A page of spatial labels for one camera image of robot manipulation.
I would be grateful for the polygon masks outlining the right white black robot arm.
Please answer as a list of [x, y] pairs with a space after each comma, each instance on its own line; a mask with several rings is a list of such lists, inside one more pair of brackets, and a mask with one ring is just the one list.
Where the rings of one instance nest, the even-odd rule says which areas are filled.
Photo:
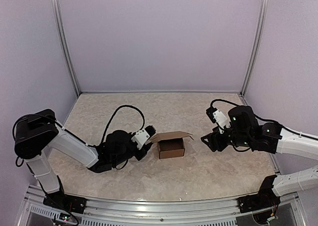
[[[227, 115], [210, 106], [206, 114], [217, 126], [211, 133], [201, 137], [201, 141], [213, 152], [223, 151], [232, 146], [235, 150], [264, 151], [271, 154], [292, 154], [309, 159], [318, 158], [318, 138], [305, 135], [279, 124], [266, 120], [263, 125], [250, 106], [238, 105]], [[287, 175], [266, 177], [254, 197], [254, 204], [265, 208], [274, 197], [317, 187], [318, 168], [312, 167]]]

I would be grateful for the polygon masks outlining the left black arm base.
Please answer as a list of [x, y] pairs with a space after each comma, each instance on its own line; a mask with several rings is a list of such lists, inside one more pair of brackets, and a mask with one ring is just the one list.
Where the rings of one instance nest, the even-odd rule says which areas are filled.
[[60, 178], [57, 176], [59, 183], [59, 190], [54, 193], [47, 193], [41, 186], [42, 191], [45, 194], [43, 204], [56, 209], [64, 210], [67, 213], [83, 214], [87, 199], [84, 197], [68, 195], [64, 192], [64, 188]]

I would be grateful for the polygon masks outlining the brown cardboard box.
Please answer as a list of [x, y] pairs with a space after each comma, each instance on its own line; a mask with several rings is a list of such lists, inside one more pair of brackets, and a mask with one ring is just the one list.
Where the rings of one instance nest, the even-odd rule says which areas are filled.
[[183, 131], [157, 133], [150, 138], [152, 143], [157, 145], [159, 159], [183, 157], [185, 153], [184, 138], [191, 138], [193, 135]]

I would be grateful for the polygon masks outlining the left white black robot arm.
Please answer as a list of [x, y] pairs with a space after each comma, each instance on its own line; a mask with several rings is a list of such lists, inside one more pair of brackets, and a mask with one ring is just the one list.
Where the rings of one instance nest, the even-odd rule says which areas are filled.
[[59, 177], [51, 168], [44, 150], [55, 149], [76, 160], [94, 173], [103, 173], [119, 165], [126, 165], [131, 158], [143, 159], [152, 146], [150, 138], [156, 129], [142, 126], [138, 131], [128, 133], [116, 130], [102, 135], [101, 143], [90, 145], [67, 130], [51, 109], [35, 114], [27, 114], [16, 120], [12, 127], [14, 151], [17, 158], [25, 162], [42, 190], [58, 208], [70, 203], [64, 193]]

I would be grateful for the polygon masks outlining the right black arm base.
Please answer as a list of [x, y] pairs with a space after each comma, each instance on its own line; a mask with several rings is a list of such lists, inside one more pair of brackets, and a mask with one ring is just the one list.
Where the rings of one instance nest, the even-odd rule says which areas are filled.
[[246, 195], [237, 199], [240, 213], [257, 211], [273, 206], [278, 206], [280, 196], [273, 192], [273, 182], [277, 175], [265, 177], [258, 192], [252, 195]]

